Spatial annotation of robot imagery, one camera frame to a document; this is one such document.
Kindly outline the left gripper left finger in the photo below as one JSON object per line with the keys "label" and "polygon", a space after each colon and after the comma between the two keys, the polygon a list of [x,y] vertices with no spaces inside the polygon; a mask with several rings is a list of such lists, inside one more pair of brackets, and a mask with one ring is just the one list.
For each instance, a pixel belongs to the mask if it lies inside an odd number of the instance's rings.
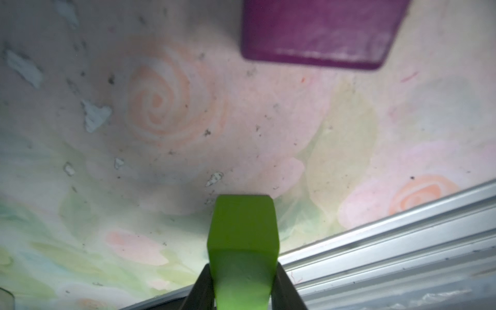
{"label": "left gripper left finger", "polygon": [[183,301],[180,310],[213,310],[214,285],[210,265],[206,264]]}

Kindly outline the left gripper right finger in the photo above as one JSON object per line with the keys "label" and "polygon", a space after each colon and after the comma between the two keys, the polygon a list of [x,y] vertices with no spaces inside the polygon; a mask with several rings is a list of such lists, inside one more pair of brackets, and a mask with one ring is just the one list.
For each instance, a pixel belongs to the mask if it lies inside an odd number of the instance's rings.
{"label": "left gripper right finger", "polygon": [[271,292],[273,310],[307,310],[307,306],[285,272],[281,263],[277,264]]}

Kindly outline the green block front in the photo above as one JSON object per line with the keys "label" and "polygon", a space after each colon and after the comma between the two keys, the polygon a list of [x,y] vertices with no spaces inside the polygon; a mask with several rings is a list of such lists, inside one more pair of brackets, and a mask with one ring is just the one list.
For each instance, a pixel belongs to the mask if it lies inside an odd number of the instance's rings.
{"label": "green block front", "polygon": [[207,239],[218,309],[267,309],[280,240],[266,195],[220,195]]}

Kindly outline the purple cube block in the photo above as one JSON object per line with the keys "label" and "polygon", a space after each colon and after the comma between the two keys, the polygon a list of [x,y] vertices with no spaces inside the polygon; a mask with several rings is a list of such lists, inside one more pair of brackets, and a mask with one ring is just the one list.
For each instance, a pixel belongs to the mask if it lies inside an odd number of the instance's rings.
{"label": "purple cube block", "polygon": [[381,68],[410,2],[244,1],[245,59],[372,71]]}

